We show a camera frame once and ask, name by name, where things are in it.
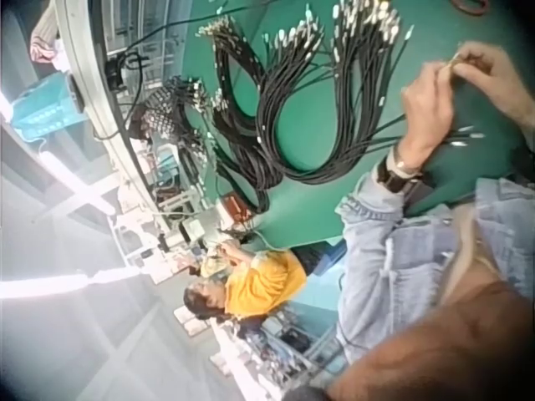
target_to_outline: woman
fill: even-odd
[[[304,287],[324,247],[322,243],[253,254],[240,249],[237,241],[226,241],[219,254],[232,266],[227,282],[205,280],[191,285],[184,291],[184,305],[202,319],[265,315]]]

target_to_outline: green work table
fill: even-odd
[[[249,3],[255,2],[231,0],[226,8]],[[306,3],[319,16],[320,23],[325,24],[329,40],[333,30],[333,0],[280,0],[268,8],[236,15],[236,20],[243,26],[247,39],[260,59],[265,59],[262,34],[269,33],[273,37],[281,28],[288,31],[296,26],[304,18]],[[213,4],[194,2],[191,16],[213,13],[216,8]],[[522,53],[522,49],[527,48],[526,41],[522,33],[517,31],[512,15],[501,5],[492,4],[488,14],[477,18],[461,13],[448,0],[394,0],[393,4],[403,21],[401,38],[410,25],[414,24],[415,30],[390,82],[382,123],[402,114],[400,90],[417,76],[423,62],[451,58],[458,43],[468,39],[504,47],[526,79],[526,84],[534,87],[535,77],[528,74],[532,65],[531,56]],[[195,36],[201,25],[192,24],[189,27],[182,73],[201,77],[213,94],[217,88],[217,78],[211,42]],[[236,71],[234,76],[238,102],[245,111],[254,114],[258,98],[256,88],[245,74]],[[474,190],[478,177],[506,175],[511,169],[510,151],[521,139],[518,128],[500,115],[474,88],[460,80],[454,85],[455,124],[474,125],[485,138],[473,140],[467,147],[444,146],[436,152],[428,167],[436,181],[436,191],[418,204],[412,213],[462,198]],[[311,169],[321,165],[328,157],[335,130],[334,85],[332,80],[328,80],[300,91],[287,102],[278,124],[278,137],[288,160],[300,168]],[[404,132],[405,123],[400,123],[380,135],[403,135]],[[325,185],[309,186],[285,179],[281,185],[269,191],[271,209],[261,216],[258,230],[267,243],[276,248],[341,236],[343,227],[334,208],[354,188],[359,177],[369,171],[385,152],[365,156],[349,174]],[[223,179],[218,181],[220,191],[230,190]],[[241,177],[237,177],[237,181],[247,194],[254,193]],[[215,177],[210,174],[206,179],[206,187],[213,196],[217,193],[215,185]]]

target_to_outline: wristwatch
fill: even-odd
[[[394,146],[377,166],[377,182],[394,194],[407,193],[420,181],[419,173],[420,169],[410,169],[405,165],[397,146]]]

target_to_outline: skin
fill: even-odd
[[[192,288],[206,298],[206,304],[208,307],[225,307],[227,289],[225,288],[224,284],[220,282],[204,280],[194,284]]]
[[[402,92],[408,131],[398,150],[411,168],[427,161],[451,127],[452,74],[477,86],[519,125],[535,127],[535,102],[505,52],[484,43],[465,43],[455,63],[425,64]],[[485,377],[495,386],[492,396],[499,398],[502,378],[519,374],[517,361],[530,349],[527,345],[532,346],[532,328],[529,301],[496,272],[475,264],[442,306],[372,349],[327,392],[335,401],[366,400],[370,388],[422,378],[478,392],[482,388],[478,380]]]
[[[239,266],[241,263],[250,265],[254,258],[252,253],[240,249],[239,242],[235,240],[224,241],[219,245],[217,252],[219,257],[227,259],[231,266]],[[225,307],[227,289],[224,284],[205,280],[195,284],[193,289],[206,297],[208,307]]]

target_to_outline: blue container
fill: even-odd
[[[11,126],[26,142],[87,120],[72,77],[57,72],[40,80],[13,102]]]

